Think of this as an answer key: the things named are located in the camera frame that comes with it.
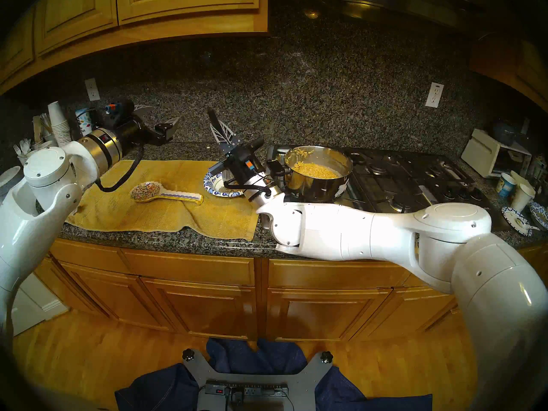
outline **gas stove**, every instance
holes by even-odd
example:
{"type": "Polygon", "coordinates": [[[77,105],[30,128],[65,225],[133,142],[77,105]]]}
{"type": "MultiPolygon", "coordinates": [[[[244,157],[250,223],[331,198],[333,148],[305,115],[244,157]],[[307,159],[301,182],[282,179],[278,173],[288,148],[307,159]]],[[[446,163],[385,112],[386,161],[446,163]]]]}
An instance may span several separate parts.
{"type": "MultiPolygon", "coordinates": [[[[271,146],[267,159],[283,163],[285,153],[294,147],[271,146]]],[[[351,147],[337,150],[352,159],[354,169],[336,203],[379,213],[410,213],[438,203],[472,203],[489,212],[492,231],[509,229],[474,180],[446,156],[351,147]]],[[[262,221],[265,229],[269,229],[267,221],[262,221]]]]}

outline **dark blue cloth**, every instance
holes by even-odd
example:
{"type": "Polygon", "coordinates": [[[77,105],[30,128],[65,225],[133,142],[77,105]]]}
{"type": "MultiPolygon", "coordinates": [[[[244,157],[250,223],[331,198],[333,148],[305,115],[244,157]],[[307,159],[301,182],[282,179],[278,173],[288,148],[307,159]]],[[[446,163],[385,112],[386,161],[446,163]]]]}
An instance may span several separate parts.
{"type": "MultiPolygon", "coordinates": [[[[260,339],[257,346],[254,352],[243,340],[209,339],[206,349],[210,365],[219,373],[297,374],[307,364],[294,343],[260,339]]],[[[335,366],[318,383],[315,394],[317,411],[432,409],[432,395],[366,399],[335,366]]],[[[131,386],[116,391],[115,397],[119,411],[195,411],[198,384],[183,364],[176,364],[142,375],[131,386]]]]}

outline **white mug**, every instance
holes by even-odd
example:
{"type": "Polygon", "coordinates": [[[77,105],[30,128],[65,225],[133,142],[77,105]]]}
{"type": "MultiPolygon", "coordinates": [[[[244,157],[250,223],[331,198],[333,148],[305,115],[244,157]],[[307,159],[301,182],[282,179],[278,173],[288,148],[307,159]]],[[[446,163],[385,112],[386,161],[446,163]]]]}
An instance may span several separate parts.
{"type": "Polygon", "coordinates": [[[511,207],[516,212],[521,212],[533,197],[535,197],[535,190],[526,184],[520,184],[516,188],[516,195],[514,196],[514,200],[512,200],[511,207]]]}

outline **cabinet door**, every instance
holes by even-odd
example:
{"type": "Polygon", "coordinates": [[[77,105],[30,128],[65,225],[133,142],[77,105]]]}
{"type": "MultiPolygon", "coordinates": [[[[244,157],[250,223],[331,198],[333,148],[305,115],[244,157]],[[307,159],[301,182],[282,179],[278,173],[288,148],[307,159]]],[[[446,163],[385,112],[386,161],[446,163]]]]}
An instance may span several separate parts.
{"type": "Polygon", "coordinates": [[[530,266],[535,268],[544,285],[548,286],[548,245],[526,247],[518,252],[529,262],[530,266]]]}
{"type": "Polygon", "coordinates": [[[443,317],[428,327],[428,331],[434,333],[454,332],[466,327],[464,322],[463,312],[455,307],[449,312],[446,312],[443,317]]]}
{"type": "Polygon", "coordinates": [[[120,24],[181,13],[258,9],[259,0],[118,0],[120,24]]]}
{"type": "Polygon", "coordinates": [[[0,49],[0,82],[34,60],[32,21],[34,7],[15,24],[0,49]]]}
{"type": "Polygon", "coordinates": [[[169,321],[149,297],[139,277],[66,262],[61,264],[111,318],[136,326],[173,331],[169,321]]]}
{"type": "Polygon", "coordinates": [[[79,311],[106,316],[97,305],[69,276],[50,258],[45,258],[34,270],[34,274],[55,294],[61,302],[79,311]]]}
{"type": "Polygon", "coordinates": [[[352,339],[389,339],[424,331],[455,305],[453,295],[430,287],[397,288],[352,339]]]}
{"type": "Polygon", "coordinates": [[[253,287],[141,279],[177,331],[197,336],[256,339],[253,287]]]}
{"type": "Polygon", "coordinates": [[[268,289],[266,335],[285,341],[348,340],[390,291],[268,289]]]}
{"type": "Polygon", "coordinates": [[[36,54],[117,25],[116,0],[40,0],[34,22],[36,54]]]}

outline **electrical outlet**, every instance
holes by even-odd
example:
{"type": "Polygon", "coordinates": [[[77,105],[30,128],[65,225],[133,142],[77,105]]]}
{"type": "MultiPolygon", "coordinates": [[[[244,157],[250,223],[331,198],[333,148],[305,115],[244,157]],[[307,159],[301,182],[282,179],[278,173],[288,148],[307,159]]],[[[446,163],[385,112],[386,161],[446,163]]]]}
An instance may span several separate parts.
{"type": "Polygon", "coordinates": [[[99,90],[97,89],[97,84],[95,83],[95,78],[86,79],[84,81],[85,88],[88,90],[89,101],[100,100],[99,90]]]}
{"type": "Polygon", "coordinates": [[[442,96],[443,85],[432,82],[430,85],[430,92],[428,93],[428,98],[426,99],[425,106],[427,107],[437,107],[439,104],[439,98],[442,96]]]}

